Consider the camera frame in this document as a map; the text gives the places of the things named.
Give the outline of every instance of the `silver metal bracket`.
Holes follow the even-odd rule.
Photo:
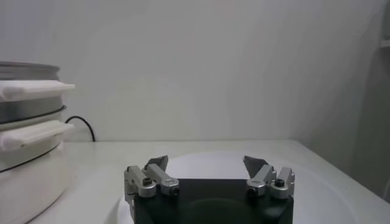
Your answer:
[[[129,166],[124,171],[124,185],[126,195],[138,194],[143,198],[156,195],[156,183],[145,176],[138,166]]]
[[[265,194],[266,187],[276,178],[273,166],[263,165],[257,174],[246,181],[247,194],[251,197],[259,197]]]
[[[156,164],[149,164],[145,167],[143,172],[154,180],[161,187],[161,193],[165,195],[178,195],[180,192],[179,189],[179,180],[173,177],[170,177],[164,170],[162,170]]]
[[[165,172],[166,166],[168,165],[168,156],[151,158],[144,166],[144,170],[146,170],[146,167],[150,164],[156,164],[159,168],[161,168],[161,170]]]
[[[278,178],[270,185],[271,196],[277,199],[286,199],[294,195],[295,174],[291,168],[283,167]]]
[[[267,161],[250,156],[244,156],[243,162],[251,178],[260,171],[263,165],[268,165]]]

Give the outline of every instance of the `white plastic handle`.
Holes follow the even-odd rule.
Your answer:
[[[47,121],[23,128],[0,132],[0,152],[18,150],[28,145],[53,138],[73,129],[73,124],[60,121]]]
[[[19,101],[59,96],[74,85],[56,80],[0,81],[0,101]]]

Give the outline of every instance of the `white table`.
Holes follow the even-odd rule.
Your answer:
[[[390,223],[390,205],[295,141],[68,142],[73,172],[68,190],[31,224],[116,223],[123,192],[123,170],[151,157],[174,158],[197,152],[243,150],[300,164],[326,180],[355,213],[358,223]]]

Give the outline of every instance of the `white backdrop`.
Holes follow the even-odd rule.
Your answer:
[[[348,171],[384,2],[3,0],[0,60],[60,66],[100,141],[293,138]]]

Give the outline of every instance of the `screw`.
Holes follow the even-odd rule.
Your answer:
[[[249,188],[247,191],[246,191],[246,195],[249,197],[249,198],[255,198],[257,196],[257,190],[255,190],[254,188]]]
[[[284,187],[285,186],[285,181],[282,179],[276,179],[275,180],[275,187]]]
[[[179,188],[172,188],[171,190],[169,190],[169,193],[172,196],[178,196],[180,194],[180,189]]]
[[[150,179],[149,177],[145,178],[142,180],[142,185],[143,186],[147,186],[147,185],[150,185],[152,184],[152,179]]]

